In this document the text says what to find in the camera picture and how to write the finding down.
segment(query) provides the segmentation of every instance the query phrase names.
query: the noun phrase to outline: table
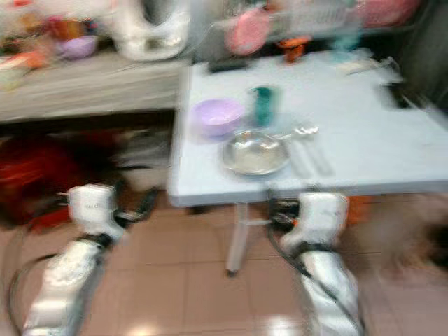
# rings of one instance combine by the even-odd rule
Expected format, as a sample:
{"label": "table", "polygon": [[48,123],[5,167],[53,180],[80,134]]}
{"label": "table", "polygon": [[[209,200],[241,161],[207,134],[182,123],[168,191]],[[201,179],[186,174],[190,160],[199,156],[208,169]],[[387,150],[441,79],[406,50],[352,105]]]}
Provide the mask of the table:
{"label": "table", "polygon": [[105,51],[33,71],[16,90],[0,91],[0,135],[172,123],[186,65]]}
{"label": "table", "polygon": [[[274,186],[282,197],[297,197],[316,184],[345,195],[442,192],[448,190],[448,131],[433,108],[397,109],[380,85],[385,69],[346,76],[329,53],[306,56],[295,65],[279,57],[260,59],[245,71],[210,74],[205,64],[185,73],[183,109],[176,117],[176,139],[168,193],[178,207],[237,204],[237,223],[227,269],[237,271],[244,254],[247,204],[266,199]],[[271,85],[281,90],[278,119],[293,116],[321,128],[318,141],[333,174],[297,178],[291,166],[262,177],[241,176],[222,165],[225,141],[200,136],[191,113],[205,99],[233,98],[251,112],[250,90]],[[302,163],[312,169],[306,156]]]}

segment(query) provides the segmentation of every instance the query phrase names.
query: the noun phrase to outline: light blue table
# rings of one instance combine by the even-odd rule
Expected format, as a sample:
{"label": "light blue table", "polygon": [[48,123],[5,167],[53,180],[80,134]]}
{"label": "light blue table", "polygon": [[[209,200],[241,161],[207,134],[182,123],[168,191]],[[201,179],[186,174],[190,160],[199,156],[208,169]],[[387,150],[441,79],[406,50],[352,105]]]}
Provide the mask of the light blue table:
{"label": "light blue table", "polygon": [[[270,57],[246,71],[210,74],[205,64],[186,71],[168,193],[179,207],[240,204],[227,265],[230,270],[239,268],[245,249],[250,224],[245,204],[265,200],[268,184],[284,196],[297,196],[312,183],[345,195],[448,190],[445,121],[436,121],[440,116],[433,109],[394,108],[380,90],[392,75],[385,69],[346,76],[335,68],[330,54],[323,52],[310,54],[295,65]],[[293,116],[320,127],[318,143],[334,174],[318,174],[307,155],[300,158],[313,172],[308,180],[298,179],[291,166],[263,177],[241,176],[224,168],[225,141],[200,136],[191,109],[206,99],[233,98],[250,113],[253,98],[249,92],[261,85],[281,89],[279,120]]]}

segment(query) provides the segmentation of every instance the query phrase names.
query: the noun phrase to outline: table leg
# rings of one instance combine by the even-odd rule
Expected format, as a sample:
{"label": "table leg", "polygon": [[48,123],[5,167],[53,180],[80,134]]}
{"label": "table leg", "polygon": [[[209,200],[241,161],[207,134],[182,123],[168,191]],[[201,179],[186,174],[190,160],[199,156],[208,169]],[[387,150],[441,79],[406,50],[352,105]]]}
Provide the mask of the table leg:
{"label": "table leg", "polygon": [[227,275],[233,277],[241,267],[246,252],[247,234],[249,232],[249,205],[235,205],[235,227],[233,229],[232,245],[227,258]]}

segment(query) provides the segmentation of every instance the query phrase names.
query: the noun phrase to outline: purple bowl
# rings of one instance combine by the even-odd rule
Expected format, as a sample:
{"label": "purple bowl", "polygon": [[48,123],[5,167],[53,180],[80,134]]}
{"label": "purple bowl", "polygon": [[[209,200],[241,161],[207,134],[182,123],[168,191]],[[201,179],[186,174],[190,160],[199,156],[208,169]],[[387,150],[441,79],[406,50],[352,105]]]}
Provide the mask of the purple bowl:
{"label": "purple bowl", "polygon": [[219,137],[233,133],[241,123],[244,107],[231,99],[206,100],[193,107],[202,133]]}
{"label": "purple bowl", "polygon": [[60,46],[62,56],[68,60],[79,60],[91,56],[97,49],[96,36],[83,36],[63,42]]}

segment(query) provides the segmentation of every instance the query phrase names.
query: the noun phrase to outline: stainless steel plate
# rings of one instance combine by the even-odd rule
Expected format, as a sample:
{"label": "stainless steel plate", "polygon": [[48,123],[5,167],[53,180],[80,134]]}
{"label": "stainless steel plate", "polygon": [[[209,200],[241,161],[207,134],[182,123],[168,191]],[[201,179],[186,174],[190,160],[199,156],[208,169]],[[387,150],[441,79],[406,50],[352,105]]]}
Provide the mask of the stainless steel plate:
{"label": "stainless steel plate", "polygon": [[288,159],[281,140],[258,131],[237,133],[224,147],[224,165],[245,175],[271,174],[283,168]]}

